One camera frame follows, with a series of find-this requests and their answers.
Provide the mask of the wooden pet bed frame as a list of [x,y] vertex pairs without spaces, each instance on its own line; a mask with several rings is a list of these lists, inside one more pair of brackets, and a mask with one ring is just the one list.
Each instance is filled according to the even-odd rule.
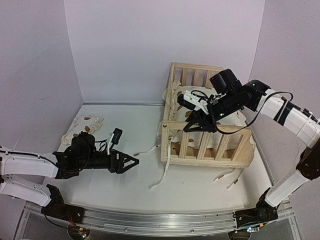
[[172,165],[220,168],[247,168],[255,156],[256,143],[246,118],[237,111],[218,121],[219,132],[184,132],[191,110],[180,106],[177,98],[185,91],[198,96],[216,96],[210,77],[221,67],[173,62],[168,86],[162,94],[165,108],[158,128],[161,137],[161,162]]

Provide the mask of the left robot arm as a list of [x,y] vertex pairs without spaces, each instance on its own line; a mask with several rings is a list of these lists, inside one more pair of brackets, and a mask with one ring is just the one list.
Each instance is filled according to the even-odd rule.
[[67,214],[67,207],[54,193],[59,189],[22,178],[42,176],[55,180],[67,180],[80,175],[84,170],[108,170],[123,174],[137,166],[140,161],[113,147],[119,143],[122,130],[116,128],[111,142],[96,148],[97,140],[87,132],[74,136],[65,151],[53,153],[21,152],[1,147],[0,149],[0,193],[46,207],[57,219]]

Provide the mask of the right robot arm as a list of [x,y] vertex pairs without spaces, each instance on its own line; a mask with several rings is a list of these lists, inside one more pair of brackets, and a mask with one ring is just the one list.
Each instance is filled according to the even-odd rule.
[[271,214],[271,207],[277,207],[304,183],[319,178],[320,120],[307,109],[293,104],[292,95],[286,99],[284,91],[274,91],[259,80],[243,85],[230,69],[215,74],[210,82],[216,95],[185,90],[177,97],[179,105],[191,110],[184,132],[219,132],[227,136],[229,133],[218,128],[217,122],[248,108],[273,119],[306,145],[295,170],[271,187],[262,197],[262,203],[252,209],[252,218],[262,222]]

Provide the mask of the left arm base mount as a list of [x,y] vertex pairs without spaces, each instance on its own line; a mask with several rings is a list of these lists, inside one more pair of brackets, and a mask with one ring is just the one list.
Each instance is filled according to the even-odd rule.
[[85,209],[65,203],[60,190],[56,186],[47,184],[46,187],[49,189],[50,202],[41,208],[41,213],[55,219],[81,224]]

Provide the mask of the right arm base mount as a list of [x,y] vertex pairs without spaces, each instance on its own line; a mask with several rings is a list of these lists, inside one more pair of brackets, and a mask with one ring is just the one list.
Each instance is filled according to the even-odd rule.
[[233,214],[238,229],[266,224],[278,218],[278,206],[272,207],[265,200],[259,200],[254,208],[237,210]]

